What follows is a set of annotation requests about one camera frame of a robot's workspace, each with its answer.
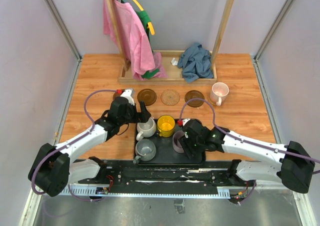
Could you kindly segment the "white mug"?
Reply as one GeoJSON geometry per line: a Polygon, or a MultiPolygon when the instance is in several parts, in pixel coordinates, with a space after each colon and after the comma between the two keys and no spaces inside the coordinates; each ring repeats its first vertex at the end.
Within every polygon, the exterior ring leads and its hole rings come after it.
{"type": "Polygon", "coordinates": [[[137,135],[136,140],[141,141],[144,138],[149,138],[156,133],[157,126],[155,120],[150,117],[147,122],[139,122],[136,126],[137,135]]]}

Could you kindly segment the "purple mug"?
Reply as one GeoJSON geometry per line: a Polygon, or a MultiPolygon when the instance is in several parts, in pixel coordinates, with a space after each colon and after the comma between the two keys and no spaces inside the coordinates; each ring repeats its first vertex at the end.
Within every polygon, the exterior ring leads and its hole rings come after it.
{"type": "Polygon", "coordinates": [[[183,137],[184,135],[185,135],[185,133],[182,130],[179,130],[179,131],[175,132],[172,137],[173,150],[179,154],[184,153],[184,149],[183,149],[181,143],[179,142],[179,139],[181,137],[183,137]]]}

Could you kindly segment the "plain brown wooden coaster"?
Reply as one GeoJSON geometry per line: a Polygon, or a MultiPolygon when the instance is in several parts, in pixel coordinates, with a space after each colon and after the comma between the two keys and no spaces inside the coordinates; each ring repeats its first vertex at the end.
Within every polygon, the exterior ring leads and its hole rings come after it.
{"type": "Polygon", "coordinates": [[[138,93],[137,100],[139,102],[143,101],[146,106],[151,106],[156,102],[157,94],[154,90],[145,88],[138,93]]]}

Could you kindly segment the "yellow mug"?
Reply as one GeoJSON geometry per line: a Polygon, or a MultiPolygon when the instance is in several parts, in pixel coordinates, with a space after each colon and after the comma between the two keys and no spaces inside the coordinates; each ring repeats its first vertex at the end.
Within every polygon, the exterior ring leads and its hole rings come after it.
{"type": "Polygon", "coordinates": [[[162,115],[157,120],[157,130],[160,137],[169,138],[175,131],[175,119],[170,115],[162,115]]]}

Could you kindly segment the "woven rattan coaster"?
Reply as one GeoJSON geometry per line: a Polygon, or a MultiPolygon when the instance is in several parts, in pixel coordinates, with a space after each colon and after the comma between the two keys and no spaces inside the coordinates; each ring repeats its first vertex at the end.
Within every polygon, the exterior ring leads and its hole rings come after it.
{"type": "Polygon", "coordinates": [[[176,90],[166,89],[161,93],[160,99],[163,104],[174,106],[180,101],[180,94],[176,90]]]}
{"type": "Polygon", "coordinates": [[[218,102],[215,102],[214,100],[212,100],[210,97],[208,98],[208,101],[214,105],[214,106],[221,106],[221,100],[218,99],[218,102]]]}

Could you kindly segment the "grey mug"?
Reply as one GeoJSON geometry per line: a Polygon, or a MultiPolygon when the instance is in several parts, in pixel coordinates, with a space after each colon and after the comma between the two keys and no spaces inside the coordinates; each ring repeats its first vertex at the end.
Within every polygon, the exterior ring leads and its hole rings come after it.
{"type": "Polygon", "coordinates": [[[138,164],[141,161],[147,162],[152,160],[156,155],[156,146],[149,139],[142,139],[135,146],[135,157],[133,159],[134,164],[138,164]]]}

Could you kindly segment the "pink mug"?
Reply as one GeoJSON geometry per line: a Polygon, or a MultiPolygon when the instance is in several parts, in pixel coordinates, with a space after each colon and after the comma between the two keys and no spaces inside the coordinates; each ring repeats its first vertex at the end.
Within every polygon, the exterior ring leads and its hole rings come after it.
{"type": "Polygon", "coordinates": [[[229,92],[230,92],[229,87],[225,83],[216,82],[211,87],[209,97],[215,102],[218,102],[218,99],[220,99],[220,102],[222,105],[224,103],[226,97],[228,96],[229,92]]]}

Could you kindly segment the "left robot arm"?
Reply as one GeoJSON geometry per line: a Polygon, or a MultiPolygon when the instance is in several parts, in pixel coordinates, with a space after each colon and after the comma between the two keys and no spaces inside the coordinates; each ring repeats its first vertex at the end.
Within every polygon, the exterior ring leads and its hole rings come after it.
{"type": "Polygon", "coordinates": [[[135,103],[123,96],[116,97],[110,108],[103,112],[93,125],[65,142],[43,144],[28,173],[31,187],[36,194],[55,197],[67,185],[90,178],[96,184],[107,179],[107,171],[101,168],[96,158],[82,162],[76,160],[91,148],[117,135],[123,125],[146,123],[151,117],[143,101],[135,103]]]}

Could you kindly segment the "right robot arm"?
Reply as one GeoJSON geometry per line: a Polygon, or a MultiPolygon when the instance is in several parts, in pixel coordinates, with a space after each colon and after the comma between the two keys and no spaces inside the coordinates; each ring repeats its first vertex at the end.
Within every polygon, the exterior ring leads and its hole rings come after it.
{"type": "Polygon", "coordinates": [[[232,186],[243,181],[271,181],[301,194],[309,191],[315,160],[295,141],[289,144],[268,143],[240,135],[227,128],[208,129],[197,119],[180,119],[184,135],[178,140],[189,158],[208,152],[238,154],[253,162],[235,159],[226,179],[232,186]]]}

